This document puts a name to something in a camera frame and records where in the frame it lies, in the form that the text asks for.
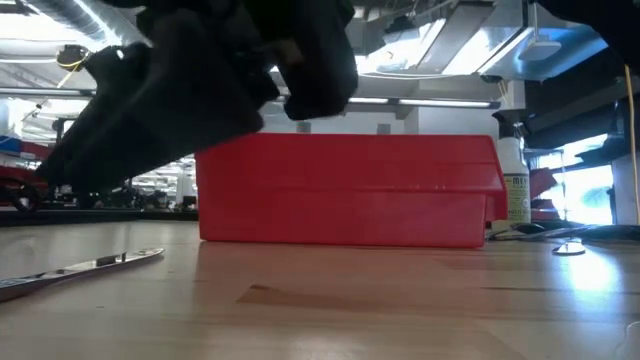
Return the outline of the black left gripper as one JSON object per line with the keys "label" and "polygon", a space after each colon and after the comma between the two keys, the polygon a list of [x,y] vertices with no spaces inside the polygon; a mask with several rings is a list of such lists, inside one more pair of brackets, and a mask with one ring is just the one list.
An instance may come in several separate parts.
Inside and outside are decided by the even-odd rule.
{"label": "black left gripper", "polygon": [[276,59],[292,120],[336,116],[358,87],[346,27],[350,0],[249,0],[249,14]]}

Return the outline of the red plastic bin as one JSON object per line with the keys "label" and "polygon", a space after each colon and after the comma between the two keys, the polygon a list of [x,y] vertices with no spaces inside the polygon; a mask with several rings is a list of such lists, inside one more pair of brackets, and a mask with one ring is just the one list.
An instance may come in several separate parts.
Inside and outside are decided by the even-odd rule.
{"label": "red plastic bin", "polygon": [[259,133],[195,160],[207,241],[479,248],[507,214],[486,135]]}

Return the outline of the spray bottle with yellow label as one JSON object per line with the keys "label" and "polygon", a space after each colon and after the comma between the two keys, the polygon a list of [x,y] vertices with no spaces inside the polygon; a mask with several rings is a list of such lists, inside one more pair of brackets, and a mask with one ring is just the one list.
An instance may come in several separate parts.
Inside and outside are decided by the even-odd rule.
{"label": "spray bottle with yellow label", "polygon": [[498,227],[531,222],[530,172],[524,161],[524,143],[518,126],[507,114],[507,111],[492,114],[499,126],[496,151],[507,194],[506,219],[496,221]]}

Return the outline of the iridescent metal knife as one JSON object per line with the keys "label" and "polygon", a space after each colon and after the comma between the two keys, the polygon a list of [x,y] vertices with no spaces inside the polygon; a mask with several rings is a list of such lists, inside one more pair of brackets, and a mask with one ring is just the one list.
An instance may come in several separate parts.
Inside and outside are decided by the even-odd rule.
{"label": "iridescent metal knife", "polygon": [[0,303],[27,296],[59,282],[155,261],[160,259],[164,252],[164,248],[139,249],[104,256],[47,272],[0,279]]}

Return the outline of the bright ceiling light panel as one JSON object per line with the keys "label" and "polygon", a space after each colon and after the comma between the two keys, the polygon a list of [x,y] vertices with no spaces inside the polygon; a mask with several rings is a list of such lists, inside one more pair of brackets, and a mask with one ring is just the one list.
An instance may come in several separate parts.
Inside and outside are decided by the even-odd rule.
{"label": "bright ceiling light panel", "polygon": [[385,48],[374,51],[369,55],[356,55],[355,61],[360,75],[388,73],[396,68],[394,53]]}

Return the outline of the long ceiling light bar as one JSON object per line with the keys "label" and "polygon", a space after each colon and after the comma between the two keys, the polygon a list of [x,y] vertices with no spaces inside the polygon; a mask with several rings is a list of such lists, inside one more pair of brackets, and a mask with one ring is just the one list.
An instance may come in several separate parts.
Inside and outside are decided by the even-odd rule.
{"label": "long ceiling light bar", "polygon": [[[55,98],[55,99],[84,99],[93,97],[95,90],[91,89],[58,89],[58,88],[27,88],[1,87],[0,96],[25,98]],[[352,97],[349,104],[381,105],[381,106],[412,106],[412,107],[442,107],[442,108],[470,108],[470,109],[499,109],[497,101],[463,101],[446,99],[409,99],[409,98],[378,98]]]}

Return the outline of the red blue storage shelf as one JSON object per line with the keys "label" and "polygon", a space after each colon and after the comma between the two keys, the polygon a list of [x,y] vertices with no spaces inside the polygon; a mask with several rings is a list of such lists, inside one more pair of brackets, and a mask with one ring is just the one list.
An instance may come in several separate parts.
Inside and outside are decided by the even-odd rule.
{"label": "red blue storage shelf", "polygon": [[0,135],[0,207],[12,206],[23,213],[40,207],[48,183],[36,169],[50,153],[44,145]]}

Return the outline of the silver spiral air duct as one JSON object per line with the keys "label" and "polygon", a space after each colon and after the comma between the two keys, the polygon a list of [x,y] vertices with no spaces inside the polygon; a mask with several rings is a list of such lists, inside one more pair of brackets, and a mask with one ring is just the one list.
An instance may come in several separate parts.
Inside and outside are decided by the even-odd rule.
{"label": "silver spiral air duct", "polygon": [[149,40],[137,29],[133,16],[100,0],[21,0],[39,15],[81,35],[80,42],[97,51],[111,45],[130,45]]}

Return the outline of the black gantry frame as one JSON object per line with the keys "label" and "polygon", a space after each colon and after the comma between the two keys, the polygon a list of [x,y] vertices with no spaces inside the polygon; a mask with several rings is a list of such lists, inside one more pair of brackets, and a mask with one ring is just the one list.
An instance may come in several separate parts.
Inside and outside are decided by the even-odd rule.
{"label": "black gantry frame", "polygon": [[55,147],[60,144],[64,134],[70,129],[75,121],[76,118],[73,117],[59,117],[53,121],[51,128],[55,132]]}

